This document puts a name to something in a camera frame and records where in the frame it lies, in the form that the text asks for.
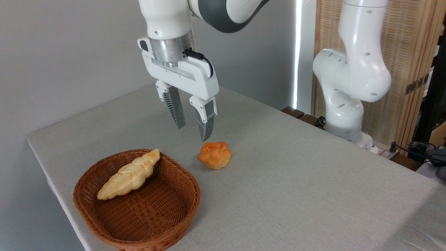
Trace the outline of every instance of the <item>orange muffin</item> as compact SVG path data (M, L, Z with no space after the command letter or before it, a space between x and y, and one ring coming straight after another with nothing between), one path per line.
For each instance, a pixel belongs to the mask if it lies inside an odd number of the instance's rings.
M219 170L229 163L232 152L225 142L206 142L200 150L198 159L210 169Z

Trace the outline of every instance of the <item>braided bread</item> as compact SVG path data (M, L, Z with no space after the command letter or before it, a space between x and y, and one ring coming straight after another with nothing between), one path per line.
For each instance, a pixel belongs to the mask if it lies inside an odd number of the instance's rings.
M118 173L110 177L99 190L98 199L112 199L140 188L145 179L153 174L153 166L158 160L160 160L160 150L155 149L121 167Z

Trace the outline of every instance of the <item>table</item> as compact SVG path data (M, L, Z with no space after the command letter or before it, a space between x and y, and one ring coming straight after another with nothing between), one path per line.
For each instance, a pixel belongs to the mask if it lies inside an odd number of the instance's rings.
M178 130L154 86L32 133L28 142L86 250L111 251L88 229L72 194L114 153L156 148L187 169L201 203L169 250L446 250L446 188L323 130L221 88L211 141L233 152L218 171L188 96Z

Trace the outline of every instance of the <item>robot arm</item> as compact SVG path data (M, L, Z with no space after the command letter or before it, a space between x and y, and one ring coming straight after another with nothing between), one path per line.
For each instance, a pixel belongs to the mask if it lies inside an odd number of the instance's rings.
M217 30L230 33L246 26L269 0L139 0L147 37L138 40L147 71L158 79L160 100L167 104L178 128L186 124L178 89L190 104L202 141L212 133L219 85L214 69L195 52L192 18L201 17Z
M189 0L192 12L225 33L245 27L269 0Z
M313 62L326 104L326 131L366 149L372 138L361 132L361 100L378 101L391 83L380 44L387 3L344 0L338 32L346 50L323 49Z

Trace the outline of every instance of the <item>brown woven basket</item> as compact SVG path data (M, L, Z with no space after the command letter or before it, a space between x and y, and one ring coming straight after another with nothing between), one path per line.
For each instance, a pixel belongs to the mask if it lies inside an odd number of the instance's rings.
M163 153L141 188L110 200L97 199L112 175L147 152L129 150L100 160L74 188L74 205L90 230L119 250L160 251L173 246L186 233L200 203L197 181Z

